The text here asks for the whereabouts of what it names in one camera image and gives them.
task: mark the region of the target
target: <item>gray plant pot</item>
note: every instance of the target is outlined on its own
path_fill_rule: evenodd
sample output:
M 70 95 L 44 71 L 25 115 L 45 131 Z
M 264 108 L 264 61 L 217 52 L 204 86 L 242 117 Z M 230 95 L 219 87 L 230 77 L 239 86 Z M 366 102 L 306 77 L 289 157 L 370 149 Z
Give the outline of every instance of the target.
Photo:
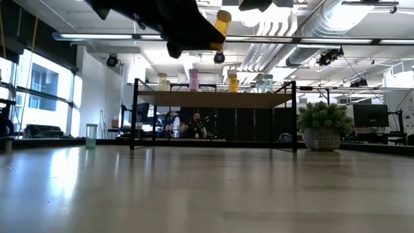
M 341 143 L 340 134 L 333 129 L 305 129 L 303 139 L 312 151 L 334 151 Z

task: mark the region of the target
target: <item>wooden shelf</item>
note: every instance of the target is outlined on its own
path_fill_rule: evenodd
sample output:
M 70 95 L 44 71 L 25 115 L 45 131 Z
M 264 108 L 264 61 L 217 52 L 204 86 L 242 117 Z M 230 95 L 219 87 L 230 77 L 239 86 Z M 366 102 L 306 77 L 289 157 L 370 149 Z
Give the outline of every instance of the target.
M 270 109 L 291 99 L 290 94 L 139 91 L 154 106 Z

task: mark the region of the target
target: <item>person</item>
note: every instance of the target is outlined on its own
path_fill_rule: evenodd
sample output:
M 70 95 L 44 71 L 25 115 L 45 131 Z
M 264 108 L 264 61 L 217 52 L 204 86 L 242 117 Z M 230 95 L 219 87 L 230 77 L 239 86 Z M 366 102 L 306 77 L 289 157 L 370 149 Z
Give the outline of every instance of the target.
M 205 139 L 207 137 L 207 131 L 201 121 L 199 113 L 194 113 L 188 124 L 183 123 L 181 125 L 181 131 L 183 132 L 184 137 L 191 139 Z

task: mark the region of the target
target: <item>computer monitor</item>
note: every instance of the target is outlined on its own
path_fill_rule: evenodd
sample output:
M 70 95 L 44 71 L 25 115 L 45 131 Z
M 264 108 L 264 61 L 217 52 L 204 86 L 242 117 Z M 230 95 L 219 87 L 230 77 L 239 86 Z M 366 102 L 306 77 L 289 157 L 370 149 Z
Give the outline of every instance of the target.
M 388 106 L 383 104 L 354 104 L 355 127 L 389 127 Z
M 149 103 L 142 103 L 136 106 L 136 122 L 148 121 Z M 129 121 L 132 122 L 132 114 L 129 115 Z

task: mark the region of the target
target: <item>green plant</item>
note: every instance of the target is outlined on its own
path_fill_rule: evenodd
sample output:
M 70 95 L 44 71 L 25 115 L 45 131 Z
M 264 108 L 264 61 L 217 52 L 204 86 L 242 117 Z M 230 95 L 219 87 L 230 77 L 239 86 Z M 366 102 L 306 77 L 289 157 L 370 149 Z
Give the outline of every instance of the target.
M 327 105 L 324 102 L 309 103 L 306 107 L 299 108 L 299 112 L 298 127 L 301 131 L 327 128 L 348 134 L 354 128 L 352 118 L 346 116 L 347 106 Z

